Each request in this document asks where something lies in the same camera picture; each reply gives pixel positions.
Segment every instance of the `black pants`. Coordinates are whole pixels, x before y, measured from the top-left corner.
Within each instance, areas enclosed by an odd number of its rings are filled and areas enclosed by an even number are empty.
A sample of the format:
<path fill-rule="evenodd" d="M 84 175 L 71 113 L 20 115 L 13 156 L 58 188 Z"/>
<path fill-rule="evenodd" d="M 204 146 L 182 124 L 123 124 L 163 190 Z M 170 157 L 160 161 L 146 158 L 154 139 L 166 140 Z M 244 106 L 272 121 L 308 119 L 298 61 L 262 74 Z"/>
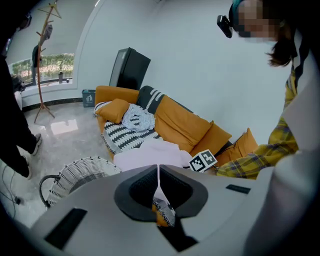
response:
<path fill-rule="evenodd" d="M 5 59 L 0 56 L 0 112 L 1 146 L 0 159 L 24 177 L 29 175 L 28 165 L 17 146 L 30 154 L 37 144 L 29 130 L 27 120 L 16 101 L 12 78 Z"/>

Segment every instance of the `window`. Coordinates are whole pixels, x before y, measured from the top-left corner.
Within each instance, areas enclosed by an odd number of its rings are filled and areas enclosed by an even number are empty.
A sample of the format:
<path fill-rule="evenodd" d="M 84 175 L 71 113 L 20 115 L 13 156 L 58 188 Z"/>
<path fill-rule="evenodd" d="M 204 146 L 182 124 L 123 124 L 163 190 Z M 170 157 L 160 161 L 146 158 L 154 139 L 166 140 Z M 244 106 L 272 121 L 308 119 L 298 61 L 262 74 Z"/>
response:
<path fill-rule="evenodd" d="M 48 80 L 58 80 L 58 73 L 63 72 L 63 78 L 72 78 L 74 71 L 74 53 L 62 53 L 42 56 L 40 61 L 40 83 Z M 20 75 L 26 86 L 32 86 L 32 59 L 26 59 L 9 65 L 13 75 Z"/>

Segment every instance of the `coat rack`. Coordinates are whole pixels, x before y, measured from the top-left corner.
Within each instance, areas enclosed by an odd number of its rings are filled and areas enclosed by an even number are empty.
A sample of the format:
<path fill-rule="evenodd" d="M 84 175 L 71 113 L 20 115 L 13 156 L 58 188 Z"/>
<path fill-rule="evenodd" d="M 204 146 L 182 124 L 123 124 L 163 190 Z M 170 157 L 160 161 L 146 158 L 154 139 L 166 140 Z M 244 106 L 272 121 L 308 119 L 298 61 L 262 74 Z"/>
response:
<path fill-rule="evenodd" d="M 41 52 L 43 52 L 46 49 L 46 48 L 44 48 L 43 50 L 41 50 L 41 47 L 42 47 L 41 42 L 43 43 L 45 41 L 44 36 L 45 36 L 46 27 L 47 27 L 48 23 L 53 22 L 53 20 L 48 21 L 50 15 L 56 16 L 60 19 L 62 19 L 62 18 L 57 10 L 57 2 L 55 2 L 54 4 L 49 3 L 49 11 L 46 11 L 46 9 L 48 9 L 48 7 L 43 7 L 43 8 L 38 9 L 39 11 L 47 13 L 47 15 L 46 15 L 43 27 L 42 27 L 42 32 L 41 33 L 39 33 L 38 31 L 36 32 L 40 36 L 40 41 L 38 43 L 38 56 L 37 56 L 37 76 L 38 76 L 37 82 L 38 82 L 38 90 L 39 90 L 41 104 L 40 104 L 40 108 L 35 116 L 34 123 L 36 123 L 37 117 L 42 109 L 48 111 L 49 114 L 51 116 L 53 116 L 53 118 L 55 118 L 55 116 L 50 112 L 50 109 L 44 104 L 43 99 L 42 99 L 42 93 L 41 93 L 41 87 L 40 87 L 40 56 L 41 56 Z"/>

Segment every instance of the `glossy floor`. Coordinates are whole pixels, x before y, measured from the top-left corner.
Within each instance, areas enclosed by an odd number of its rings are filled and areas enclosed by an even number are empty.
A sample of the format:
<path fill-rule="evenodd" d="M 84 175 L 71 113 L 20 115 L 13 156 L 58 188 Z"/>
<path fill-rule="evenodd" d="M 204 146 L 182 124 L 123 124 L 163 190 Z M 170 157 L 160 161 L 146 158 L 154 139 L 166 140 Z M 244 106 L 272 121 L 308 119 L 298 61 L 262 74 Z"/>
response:
<path fill-rule="evenodd" d="M 30 157 L 32 168 L 31 180 L 16 173 L 12 180 L 13 193 L 22 199 L 20 205 L 15 205 L 15 219 L 31 227 L 41 216 L 46 208 L 40 200 L 38 185 L 46 175 L 58 174 L 67 164 L 84 157 L 100 156 L 110 160 L 104 141 L 100 137 L 100 131 L 96 118 L 93 117 L 93 108 L 84 108 L 82 102 L 68 103 L 50 106 L 55 118 L 48 112 L 41 110 L 36 123 L 34 123 L 37 109 L 25 113 L 29 128 L 33 134 L 41 133 L 42 144 L 36 156 Z M 4 182 L 7 186 L 13 175 L 13 170 L 6 168 Z M 46 198 L 52 180 L 43 183 L 43 195 Z M 8 192 L 2 181 L 1 192 Z M 10 201 L 0 195 L 1 201 L 9 214 L 13 215 L 14 208 Z"/>

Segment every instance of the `black mini fridge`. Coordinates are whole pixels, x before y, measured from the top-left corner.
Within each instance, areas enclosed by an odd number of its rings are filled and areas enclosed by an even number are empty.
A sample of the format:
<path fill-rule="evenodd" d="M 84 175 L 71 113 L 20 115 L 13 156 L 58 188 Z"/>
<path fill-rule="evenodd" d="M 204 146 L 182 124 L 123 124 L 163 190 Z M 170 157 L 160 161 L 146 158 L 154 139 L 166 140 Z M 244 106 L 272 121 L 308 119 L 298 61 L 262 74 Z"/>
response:
<path fill-rule="evenodd" d="M 149 58 L 130 47 L 119 50 L 109 85 L 140 90 L 150 61 Z"/>

